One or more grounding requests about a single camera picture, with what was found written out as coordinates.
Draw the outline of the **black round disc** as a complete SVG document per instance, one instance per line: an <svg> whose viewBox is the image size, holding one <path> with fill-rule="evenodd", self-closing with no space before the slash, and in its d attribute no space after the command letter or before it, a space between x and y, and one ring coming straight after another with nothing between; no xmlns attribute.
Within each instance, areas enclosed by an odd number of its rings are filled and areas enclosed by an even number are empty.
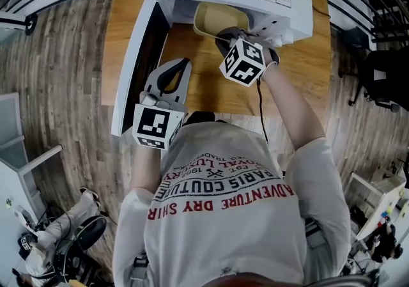
<svg viewBox="0 0 409 287"><path fill-rule="evenodd" d="M38 16L35 13L33 13L31 15L28 15L25 18L25 24L26 24L25 34L26 34L26 36L29 36L29 35L31 35L33 33L33 31L35 30L35 27L36 27L37 20L38 20Z"/></svg>

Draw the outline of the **person's right forearm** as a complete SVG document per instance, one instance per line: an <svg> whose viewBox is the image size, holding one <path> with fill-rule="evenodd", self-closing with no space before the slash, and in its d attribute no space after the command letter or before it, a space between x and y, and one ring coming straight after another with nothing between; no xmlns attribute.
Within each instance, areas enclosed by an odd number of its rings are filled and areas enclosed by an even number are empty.
<svg viewBox="0 0 409 287"><path fill-rule="evenodd" d="M281 115L294 149L325 137L316 113L275 62L267 65L263 80Z"/></svg>

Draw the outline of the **wooden table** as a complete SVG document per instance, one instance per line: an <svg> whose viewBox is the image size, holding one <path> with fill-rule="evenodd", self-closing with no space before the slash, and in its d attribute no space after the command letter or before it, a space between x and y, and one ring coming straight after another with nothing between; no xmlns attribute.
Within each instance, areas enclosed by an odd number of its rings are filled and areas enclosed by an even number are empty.
<svg viewBox="0 0 409 287"><path fill-rule="evenodd" d="M113 0L102 61L102 105L114 105L118 81L134 24L144 0ZM327 0L313 1L312 37L278 50L280 68L300 89L316 114L323 119L329 96L331 39ZM258 115L277 115L266 85L262 97L255 87L246 88L223 77L222 57L214 42L193 32L185 24L175 24L169 32L161 62L190 58L192 75L187 107L190 111Z"/></svg>

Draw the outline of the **black round stool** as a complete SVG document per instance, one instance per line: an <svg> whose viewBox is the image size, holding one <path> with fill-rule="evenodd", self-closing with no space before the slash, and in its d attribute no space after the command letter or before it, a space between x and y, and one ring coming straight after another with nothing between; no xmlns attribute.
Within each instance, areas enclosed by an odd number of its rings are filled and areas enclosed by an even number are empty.
<svg viewBox="0 0 409 287"><path fill-rule="evenodd" d="M86 219L74 233L78 247L82 251L87 251L104 234L106 226L107 219L103 215L95 215Z"/></svg>

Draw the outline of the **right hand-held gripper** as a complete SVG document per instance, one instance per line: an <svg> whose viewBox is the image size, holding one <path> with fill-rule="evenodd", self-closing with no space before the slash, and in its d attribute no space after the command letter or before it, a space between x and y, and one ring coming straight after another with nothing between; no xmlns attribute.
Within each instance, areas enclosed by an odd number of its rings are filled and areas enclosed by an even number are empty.
<svg viewBox="0 0 409 287"><path fill-rule="evenodd" d="M269 63L280 63L278 53L268 42L238 27L220 31L215 44L224 57L219 66L223 76L246 87L263 76Z"/></svg>

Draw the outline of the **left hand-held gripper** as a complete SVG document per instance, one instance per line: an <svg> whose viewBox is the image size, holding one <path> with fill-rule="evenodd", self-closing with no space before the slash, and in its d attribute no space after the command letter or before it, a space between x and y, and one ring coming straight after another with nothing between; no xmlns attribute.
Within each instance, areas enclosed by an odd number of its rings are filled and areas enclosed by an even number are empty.
<svg viewBox="0 0 409 287"><path fill-rule="evenodd" d="M134 111L132 136L138 145L169 149L185 119L185 106L180 104L186 101L191 71L190 59L174 59L149 74Z"/></svg>

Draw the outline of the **person's white printed shirt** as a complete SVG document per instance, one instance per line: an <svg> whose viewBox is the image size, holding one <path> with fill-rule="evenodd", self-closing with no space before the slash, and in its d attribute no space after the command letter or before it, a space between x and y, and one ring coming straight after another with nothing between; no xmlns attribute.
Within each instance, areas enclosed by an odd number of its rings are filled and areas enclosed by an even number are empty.
<svg viewBox="0 0 409 287"><path fill-rule="evenodd" d="M258 134L219 122L178 132L156 192L136 188L118 219L116 287L202 287L253 273L286 283L339 275L350 216L328 141L282 172Z"/></svg>

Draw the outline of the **yellow bowl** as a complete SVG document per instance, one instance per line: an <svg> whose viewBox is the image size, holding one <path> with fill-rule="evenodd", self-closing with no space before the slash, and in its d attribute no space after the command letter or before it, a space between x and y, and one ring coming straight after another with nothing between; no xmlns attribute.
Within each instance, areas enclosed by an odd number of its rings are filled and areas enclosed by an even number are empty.
<svg viewBox="0 0 409 287"><path fill-rule="evenodd" d="M200 2L194 15L193 29L198 35L216 38L230 27L249 29L249 18L246 13L219 3Z"/></svg>

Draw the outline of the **white frame desk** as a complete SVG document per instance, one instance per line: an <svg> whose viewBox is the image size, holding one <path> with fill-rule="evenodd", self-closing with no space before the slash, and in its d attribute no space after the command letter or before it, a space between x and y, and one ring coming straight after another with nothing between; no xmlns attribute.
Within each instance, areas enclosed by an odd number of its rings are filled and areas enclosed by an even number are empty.
<svg viewBox="0 0 409 287"><path fill-rule="evenodd" d="M62 146L29 160L24 140L19 94L0 95L0 203L27 212L37 223L46 209L32 170L58 154Z"/></svg>

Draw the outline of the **person's left forearm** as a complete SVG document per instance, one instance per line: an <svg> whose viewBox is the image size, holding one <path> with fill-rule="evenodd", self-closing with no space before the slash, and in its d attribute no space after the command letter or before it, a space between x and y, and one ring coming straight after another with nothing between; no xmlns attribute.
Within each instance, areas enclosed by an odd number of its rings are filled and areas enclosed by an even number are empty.
<svg viewBox="0 0 409 287"><path fill-rule="evenodd" d="M129 189L142 188L156 193L160 183L161 151L155 148L137 145Z"/></svg>

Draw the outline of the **white side table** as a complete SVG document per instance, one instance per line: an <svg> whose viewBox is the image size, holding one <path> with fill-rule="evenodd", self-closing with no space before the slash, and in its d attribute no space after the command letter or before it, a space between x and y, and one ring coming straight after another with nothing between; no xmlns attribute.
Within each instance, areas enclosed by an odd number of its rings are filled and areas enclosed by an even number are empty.
<svg viewBox="0 0 409 287"><path fill-rule="evenodd" d="M404 195L406 178L382 167L375 170L372 178L365 179L352 172L344 194L350 209L358 208L366 222L352 220L352 236L363 240L386 221L394 207Z"/></svg>

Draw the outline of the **black office chair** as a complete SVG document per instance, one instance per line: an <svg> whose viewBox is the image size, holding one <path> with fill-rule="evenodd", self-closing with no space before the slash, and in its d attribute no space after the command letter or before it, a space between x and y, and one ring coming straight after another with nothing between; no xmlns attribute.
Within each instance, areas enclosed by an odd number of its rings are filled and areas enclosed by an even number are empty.
<svg viewBox="0 0 409 287"><path fill-rule="evenodd" d="M355 105L361 89L364 96L377 106L398 112L400 108L409 112L409 46L399 50L375 50L363 56L359 49L351 55L357 65L358 86L349 106Z"/></svg>

